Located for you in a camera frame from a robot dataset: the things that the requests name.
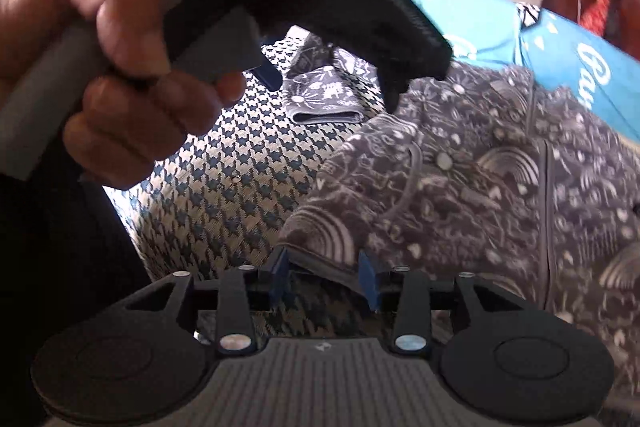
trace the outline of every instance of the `blue fabric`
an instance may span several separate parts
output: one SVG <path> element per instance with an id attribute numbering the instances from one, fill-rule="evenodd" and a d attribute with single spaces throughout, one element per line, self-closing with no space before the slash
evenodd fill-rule
<path id="1" fill-rule="evenodd" d="M 255 78 L 260 80 L 262 85 L 270 91 L 277 91 L 282 87 L 282 74 L 278 68 L 271 64 L 269 59 L 262 54 L 262 63 L 257 68 L 251 70 Z"/>
<path id="2" fill-rule="evenodd" d="M 539 84 L 568 86 L 613 129 L 640 141 L 640 62 L 547 10 L 521 31 L 520 41 L 522 63 Z"/>
<path id="3" fill-rule="evenodd" d="M 547 10 L 537 25 L 521 30 L 515 4 L 507 0 L 413 1 L 456 58 L 526 66 L 542 86 L 568 86 L 613 129 L 640 141 L 640 62 L 607 41 Z"/>
<path id="4" fill-rule="evenodd" d="M 483 66 L 514 63 L 520 19 L 507 0 L 413 0 L 451 43 L 456 58 Z"/>
<path id="5" fill-rule="evenodd" d="M 358 283 L 369 303 L 371 311 L 380 309 L 380 289 L 376 280 L 376 271 L 364 251 L 360 251 L 358 256 Z"/>

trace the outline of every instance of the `metal rivet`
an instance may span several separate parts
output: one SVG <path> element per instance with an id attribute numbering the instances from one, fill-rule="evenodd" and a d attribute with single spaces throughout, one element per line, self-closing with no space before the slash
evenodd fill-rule
<path id="1" fill-rule="evenodd" d="M 396 347 L 403 351 L 420 351 L 427 345 L 427 340 L 420 335 L 401 335 L 396 338 Z"/>
<path id="2" fill-rule="evenodd" d="M 220 347 L 227 351 L 240 351 L 251 346 L 251 339 L 242 333 L 232 333 L 220 339 Z"/>

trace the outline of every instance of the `dark sleeve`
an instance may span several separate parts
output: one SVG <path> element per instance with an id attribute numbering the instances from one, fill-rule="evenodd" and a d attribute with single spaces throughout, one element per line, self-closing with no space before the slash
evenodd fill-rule
<path id="1" fill-rule="evenodd" d="M 29 370 L 48 337 L 149 282 L 103 188 L 79 173 L 57 141 L 29 181 L 0 175 L 1 426 L 44 419 Z"/>

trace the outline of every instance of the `black device base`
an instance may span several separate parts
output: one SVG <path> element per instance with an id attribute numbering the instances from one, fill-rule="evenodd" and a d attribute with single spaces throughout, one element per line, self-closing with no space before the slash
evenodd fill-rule
<path id="1" fill-rule="evenodd" d="M 199 417 L 359 426 L 378 417 L 436 426 L 577 422 L 612 385 L 611 357 L 596 338 L 472 274 L 433 282 L 422 272 L 379 272 L 397 293 L 389 346 L 271 339 L 257 352 L 250 311 L 277 303 L 287 271 L 278 248 L 264 267 L 219 280 L 176 272 L 50 339 L 33 364 L 36 389 L 76 425 L 159 426 L 166 417 L 189 426 Z M 212 346 L 193 337 L 200 309 L 217 309 Z M 449 310 L 455 332 L 437 355 L 432 309 Z"/>

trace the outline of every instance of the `round black pad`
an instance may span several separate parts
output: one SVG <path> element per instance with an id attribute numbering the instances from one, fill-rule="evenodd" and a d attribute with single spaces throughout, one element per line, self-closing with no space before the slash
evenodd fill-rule
<path id="1" fill-rule="evenodd" d="M 56 414 L 78 423 L 131 423 L 176 407 L 207 368 L 202 345 L 147 312 L 99 315 L 49 339 L 31 368 Z"/>
<path id="2" fill-rule="evenodd" d="M 456 334 L 440 360 L 463 401 L 514 423 L 564 423 L 598 411 L 613 369 L 598 339 L 539 311 L 487 313 Z"/>

